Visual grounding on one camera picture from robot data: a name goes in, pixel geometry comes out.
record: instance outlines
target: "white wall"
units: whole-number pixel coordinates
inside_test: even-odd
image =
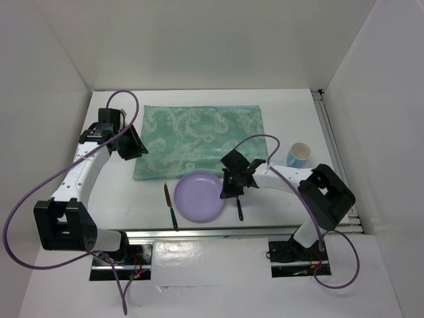
[[[424,316],[423,30],[419,0],[378,0],[324,95],[405,317]]]
[[[27,190],[72,159],[89,90],[31,0],[0,1],[0,224]],[[32,208],[40,190],[13,219],[9,240],[33,264],[40,246]],[[13,318],[31,271],[0,247],[0,317]]]
[[[36,0],[94,90],[324,88],[375,0]]]

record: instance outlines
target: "cable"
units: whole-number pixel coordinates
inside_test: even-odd
[[[306,211],[308,212],[309,217],[312,220],[313,226],[315,227],[315,230],[317,231],[318,241],[319,241],[319,250],[321,252],[324,251],[323,235],[321,234],[321,231],[319,230],[318,222],[317,222],[314,214],[312,213],[311,208],[308,206],[308,204],[306,203],[306,201],[302,198],[302,196],[300,195],[300,193],[298,192],[298,190],[294,187],[294,185],[292,185],[292,183],[289,180],[287,180],[287,178],[285,176],[283,176],[281,173],[279,173],[279,171],[277,171],[276,169],[274,169],[270,165],[271,158],[273,157],[273,155],[275,155],[275,153],[277,152],[277,150],[280,148],[280,140],[277,137],[272,136],[271,134],[254,134],[254,135],[252,135],[250,137],[247,137],[246,139],[240,141],[234,147],[234,149],[237,149],[241,144],[245,143],[246,141],[248,141],[248,140],[250,140],[252,138],[256,138],[256,137],[268,137],[268,138],[274,139],[277,142],[277,147],[275,147],[274,151],[271,152],[271,154],[266,159],[266,164],[268,165],[269,169],[271,171],[273,171],[273,173],[275,173],[277,176],[279,176],[281,179],[283,179],[283,181],[289,186],[289,188],[293,191],[293,193],[296,194],[296,196],[299,198],[299,200],[301,201],[301,203],[305,207]]]
[[[271,165],[270,165],[270,161],[271,158],[273,157],[273,155],[275,155],[275,153],[277,152],[277,150],[280,148],[280,140],[278,140],[277,137],[272,136],[270,134],[254,134],[250,137],[247,137],[246,139],[240,141],[235,147],[234,149],[237,149],[241,144],[243,144],[244,142],[248,141],[249,139],[255,138],[255,137],[268,137],[268,138],[272,138],[277,142],[277,147],[274,149],[273,152],[271,152],[271,154],[269,155],[269,157],[266,159],[266,164],[268,165],[269,169],[271,171],[273,171],[273,173],[275,173],[277,176],[279,176],[281,179],[283,179],[283,181],[290,187],[290,189],[296,194],[296,196],[299,198],[299,200],[302,202],[303,206],[306,208],[306,211],[309,213],[309,216],[312,219],[312,222],[315,226],[315,230],[317,230],[317,234],[318,234],[318,241],[319,241],[319,250],[322,252],[324,251],[324,237],[321,234],[321,231],[319,230],[319,226],[318,226],[318,222],[315,218],[315,216],[312,213],[312,210],[309,208],[309,206],[307,205],[307,203],[303,200],[302,196],[300,195],[300,193],[298,192],[298,190],[289,182],[289,180],[287,180],[286,177],[284,177],[281,173],[279,173],[279,171],[277,171],[276,169],[274,169]],[[326,266],[326,264],[322,264],[319,267],[316,267],[316,269],[313,271],[313,277],[315,278],[315,280],[318,282],[318,284],[320,284],[323,287],[329,288],[331,290],[341,290],[345,287],[348,287],[350,285],[352,285],[352,283],[357,279],[358,275],[359,275],[359,268],[360,268],[360,261],[359,261],[359,255],[358,252],[355,249],[355,246],[353,245],[352,241],[343,233],[341,233],[338,230],[333,230],[333,232],[336,232],[338,234],[340,234],[342,237],[344,237],[350,247],[353,250],[353,253],[355,254],[355,258],[356,258],[356,272],[355,275],[353,276],[353,278],[348,281],[347,283],[340,285],[340,286],[330,286],[327,284],[324,284],[322,281],[320,281],[317,277],[317,272],[320,268],[322,268],[323,266]]]
[[[347,283],[345,283],[345,284],[343,284],[343,285],[339,285],[339,286],[331,286],[331,285],[327,285],[327,284],[324,284],[321,280],[319,280],[318,279],[318,277],[317,277],[317,273],[318,273],[318,270],[320,269],[320,268],[322,268],[323,266],[326,266],[326,264],[322,264],[321,266],[319,266],[319,267],[316,267],[316,269],[314,269],[314,271],[313,271],[313,277],[315,278],[315,280],[318,282],[318,284],[320,284],[321,286],[324,286],[324,287],[326,287],[326,288],[329,288],[330,290],[341,290],[341,289],[343,289],[343,288],[346,288],[346,287],[348,287],[348,286],[350,286],[350,285],[352,285],[353,284],[353,282],[358,278],[358,275],[359,275],[359,269],[360,269],[360,261],[359,261],[359,255],[358,255],[358,251],[355,249],[355,246],[353,245],[353,243],[352,243],[352,241],[345,235],[345,234],[343,234],[343,233],[341,233],[340,231],[338,231],[338,230],[333,230],[333,232],[336,232],[337,234],[340,234],[342,237],[344,237],[344,239],[345,240],[347,240],[347,242],[349,243],[349,245],[350,245],[350,247],[352,248],[352,250],[353,250],[353,254],[355,254],[355,258],[356,258],[356,272],[355,272],[355,275],[352,277],[352,279],[351,280],[349,280]]]
[[[58,176],[64,174],[65,172],[67,172],[68,170],[71,170],[73,167],[77,166],[79,163],[81,163],[83,160],[89,158],[92,154],[94,154],[95,152],[97,152],[99,149],[103,148],[104,146],[107,146],[108,144],[114,142],[115,140],[117,140],[118,138],[120,138],[121,136],[123,136],[125,134],[125,132],[127,130],[130,129],[131,125],[135,122],[135,119],[137,118],[138,115],[138,111],[140,109],[140,105],[137,99],[137,96],[131,92],[131,91],[127,91],[125,89],[122,90],[118,90],[116,92],[114,92],[109,99],[107,100],[106,103],[106,108],[109,107],[109,104],[112,100],[112,98],[114,98],[114,96],[116,96],[117,94],[120,93],[128,93],[130,94],[132,97],[134,97],[135,100],[135,113],[134,113],[134,117],[131,119],[131,121],[129,122],[129,124],[123,128],[123,130],[121,130],[118,134],[116,134],[114,137],[110,138],[108,141],[104,142],[103,144],[100,144],[99,146],[97,146],[96,148],[94,148],[92,151],[88,152],[87,154],[85,154],[84,156],[82,156],[80,159],[76,160],[75,162],[73,162],[72,164],[70,164],[68,167],[60,170],[59,172],[56,172],[53,176],[45,179],[43,182],[41,182],[40,184],[36,185],[34,188],[32,188],[27,194],[25,194],[17,203],[16,205],[13,207],[12,211],[9,213],[9,216],[6,218],[5,221],[5,225],[3,227],[3,245],[5,247],[5,250],[7,252],[7,254],[19,265],[25,267],[25,268],[29,268],[31,270],[51,270],[54,268],[59,268],[68,264],[71,264],[77,260],[80,260],[88,255],[93,255],[93,252],[88,252],[85,254],[82,254],[78,257],[75,257],[71,260],[67,260],[66,262],[63,263],[59,263],[56,265],[50,265],[50,266],[35,266],[35,265],[31,265],[28,264],[26,262],[23,262],[22,260],[20,260],[15,254],[13,254],[13,251],[11,250],[11,247],[9,245],[9,240],[7,238],[7,231],[9,230],[9,225],[11,224],[12,218],[15,215],[15,213],[18,211],[19,207],[37,190],[39,190],[40,188],[44,187],[46,184],[48,184],[49,182],[51,182],[52,180],[56,179]],[[113,261],[109,258],[109,256],[106,257],[106,259],[108,259],[108,262],[110,263],[110,265],[112,266],[112,271],[113,274],[115,276],[115,279],[117,281],[118,284],[118,288],[119,288],[119,293],[122,297],[122,301],[123,301],[123,310],[124,310],[124,314],[127,315],[127,305],[125,303],[125,299],[123,298],[123,292],[122,292],[122,287],[119,283],[119,278],[117,275],[117,271],[115,269],[115,266],[113,264]]]

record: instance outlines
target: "cup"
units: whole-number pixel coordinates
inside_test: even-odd
[[[310,147],[303,142],[297,142],[290,147],[287,154],[287,167],[302,168],[310,157]]]

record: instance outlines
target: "purple cable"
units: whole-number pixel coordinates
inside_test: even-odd
[[[62,266],[65,266],[65,265],[68,265],[68,264],[70,264],[70,263],[72,263],[72,262],[75,262],[75,261],[77,261],[77,260],[80,260],[81,258],[84,258],[84,257],[86,257],[86,256],[88,256],[88,255],[92,255],[93,253],[92,252],[88,252],[88,253],[85,253],[85,254],[82,254],[82,255],[80,255],[80,256],[78,256],[78,257],[75,257],[75,258],[73,258],[73,259],[71,259],[71,260],[68,260],[68,261],[66,261],[66,262],[63,262],[63,263],[59,263],[59,264],[56,264],[56,265],[50,265],[50,266],[35,266],[35,265],[31,265],[31,264],[27,264],[27,263],[25,263],[25,262],[23,262],[22,260],[20,260],[19,258],[17,258],[17,256],[15,255],[15,254],[13,254],[13,252],[12,252],[12,250],[11,250],[11,247],[10,247],[10,245],[9,245],[9,240],[7,239],[7,231],[9,230],[9,225],[11,224],[11,221],[12,221],[12,218],[13,218],[13,216],[15,215],[15,213],[18,211],[18,208],[35,192],[35,191],[37,191],[37,190],[39,190],[40,188],[42,188],[42,187],[44,187],[46,184],[48,184],[49,182],[51,182],[52,180],[54,180],[54,179],[56,179],[58,176],[60,176],[60,175],[62,175],[62,174],[64,174],[65,172],[67,172],[67,171],[69,171],[69,170],[71,170],[73,167],[75,167],[75,166],[77,166],[79,163],[81,163],[83,160],[85,160],[86,158],[89,158],[92,154],[94,154],[95,152],[97,152],[99,149],[101,149],[101,148],[103,148],[104,146],[107,146],[108,144],[110,144],[111,142],[114,142],[115,140],[117,140],[118,138],[120,138],[123,134],[125,134],[125,132],[127,131],[127,130],[129,130],[130,129],[130,127],[131,127],[131,125],[135,122],[135,119],[137,118],[137,115],[138,115],[138,111],[139,111],[139,109],[140,109],[140,105],[139,105],[139,102],[138,102],[138,99],[137,99],[137,96],[133,93],[133,92],[131,92],[131,91],[127,91],[127,90],[125,90],[125,89],[122,89],[122,90],[118,90],[118,91],[116,91],[116,92],[114,92],[110,97],[109,97],[109,99],[107,100],[107,103],[106,103],[106,108],[108,108],[109,107],[109,104],[110,104],[110,102],[111,102],[111,100],[112,100],[112,98],[114,98],[114,96],[116,96],[117,94],[120,94],[120,93],[128,93],[128,94],[130,94],[131,96],[133,96],[134,97],[134,100],[135,100],[135,107],[136,107],[136,109],[135,109],[135,114],[134,114],[134,117],[131,119],[131,121],[128,123],[128,125],[126,126],[126,127],[124,127],[124,129],[123,130],[121,130],[118,134],[116,134],[114,137],[112,137],[112,138],[110,138],[108,141],[106,141],[106,142],[104,142],[103,144],[100,144],[99,146],[97,146],[96,148],[94,148],[92,151],[90,151],[90,152],[88,152],[86,155],[84,155],[84,156],[82,156],[80,159],[78,159],[78,160],[76,160],[75,162],[73,162],[72,164],[70,164],[68,167],[66,167],[66,168],[64,168],[64,169],[62,169],[62,170],[60,170],[59,172],[57,172],[57,173],[55,173],[53,176],[51,176],[51,177],[49,177],[49,178],[47,178],[47,179],[45,179],[43,182],[41,182],[40,184],[38,184],[38,185],[36,185],[34,188],[32,188],[27,194],[25,194],[19,201],[18,201],[18,203],[16,203],[16,205],[13,207],[13,209],[12,209],[12,211],[10,212],[10,214],[9,214],[9,216],[6,218],[6,221],[5,221],[5,225],[4,225],[4,227],[3,227],[3,245],[4,245],[4,247],[5,247],[5,250],[6,250],[6,252],[7,252],[7,254],[16,262],[16,263],[18,263],[19,265],[21,265],[21,266],[23,266],[23,267],[25,267],[25,268],[29,268],[29,269],[31,269],[31,270],[51,270],[51,269],[54,269],[54,268],[59,268],[59,267],[62,267]],[[123,309],[124,309],[124,314],[125,315],[127,315],[127,305],[126,305],[126,303],[125,303],[125,298],[123,297],[123,292],[122,292],[122,287],[121,287],[121,285],[120,285],[120,283],[119,283],[119,278],[118,278],[118,274],[117,274],[117,271],[116,271],[116,269],[115,269],[115,266],[113,265],[113,262],[112,262],[112,260],[106,255],[105,256],[106,257],[106,259],[108,259],[108,262],[111,264],[111,266],[112,266],[112,271],[113,271],[113,274],[114,274],[114,276],[115,276],[115,279],[116,279],[116,281],[117,281],[117,284],[118,284],[118,288],[119,288],[119,293],[121,294],[121,297],[122,297],[122,301],[123,301]]]
[[[273,173],[275,173],[277,176],[279,176],[281,179],[283,179],[283,181],[289,186],[289,188],[293,191],[294,194],[296,194],[296,196],[299,198],[299,200],[301,201],[301,203],[303,204],[303,206],[305,207],[306,211],[309,214],[309,217],[312,220],[313,226],[315,227],[315,230],[317,231],[318,234],[318,241],[319,241],[319,250],[322,252],[324,250],[324,240],[323,240],[323,235],[321,234],[321,231],[319,230],[319,226],[318,226],[318,222],[315,218],[315,216],[312,213],[311,208],[308,206],[308,204],[306,204],[305,200],[302,198],[302,196],[300,195],[300,193],[298,192],[298,190],[294,187],[294,185],[292,185],[290,183],[289,180],[287,180],[287,178],[285,176],[283,176],[281,173],[279,173],[279,171],[277,171],[276,169],[274,169],[271,165],[270,165],[270,161],[271,158],[273,157],[273,155],[275,155],[275,153],[277,152],[277,150],[280,148],[280,140],[275,137],[272,136],[270,134],[253,134],[250,137],[247,137],[246,139],[240,141],[235,147],[234,149],[237,149],[241,144],[245,143],[246,141],[252,139],[252,138],[256,138],[256,137],[268,137],[268,138],[272,138],[277,142],[277,147],[274,149],[273,152],[271,152],[271,154],[268,156],[268,158],[266,159],[266,164],[268,165],[269,169],[271,171],[273,171]]]
[[[302,196],[300,196],[300,193],[298,192],[298,190],[289,182],[289,180],[287,180],[286,177],[284,177],[281,173],[279,173],[279,171],[277,171],[276,169],[274,169],[271,165],[270,165],[270,161],[271,158],[273,157],[273,155],[275,155],[275,153],[277,152],[277,150],[280,148],[280,140],[278,140],[277,137],[272,136],[270,134],[254,134],[250,137],[247,137],[246,139],[240,141],[235,147],[234,149],[237,149],[241,144],[243,144],[244,142],[248,141],[249,139],[255,138],[255,137],[268,137],[268,138],[272,138],[277,142],[277,147],[274,149],[273,152],[271,152],[271,154],[269,155],[269,157],[266,159],[266,164],[268,165],[269,169],[271,171],[273,171],[273,173],[275,173],[277,176],[279,176],[281,179],[283,179],[284,182],[287,183],[287,185],[290,187],[290,189],[294,192],[294,194],[296,194],[296,196],[299,198],[299,200],[302,202],[303,206],[306,208],[306,211],[309,213],[309,216],[312,219],[313,225],[315,226],[315,230],[317,230],[317,234],[318,234],[318,241],[319,241],[319,250],[322,252],[324,250],[324,236],[321,234],[321,231],[319,230],[319,226],[318,226],[318,222],[315,218],[315,216],[312,213],[312,210],[309,208],[308,204],[305,202],[305,200],[303,200]],[[333,230],[333,232],[336,232],[338,234],[340,234],[342,237],[344,237],[347,242],[349,243],[350,247],[352,247],[353,253],[355,254],[355,258],[356,258],[356,272],[355,275],[353,276],[353,278],[348,281],[347,283],[340,285],[340,286],[331,286],[331,285],[327,285],[324,284],[322,281],[320,281],[317,277],[317,272],[320,268],[322,268],[323,266],[326,266],[326,264],[323,264],[319,267],[317,267],[314,271],[313,271],[313,277],[315,278],[315,280],[318,282],[318,284],[320,284],[323,287],[329,288],[331,290],[341,290],[347,286],[350,286],[353,284],[353,282],[357,279],[358,275],[359,275],[359,268],[360,268],[360,261],[359,261],[359,255],[358,252],[355,249],[355,246],[353,245],[352,241],[343,233],[341,233],[338,230]]]

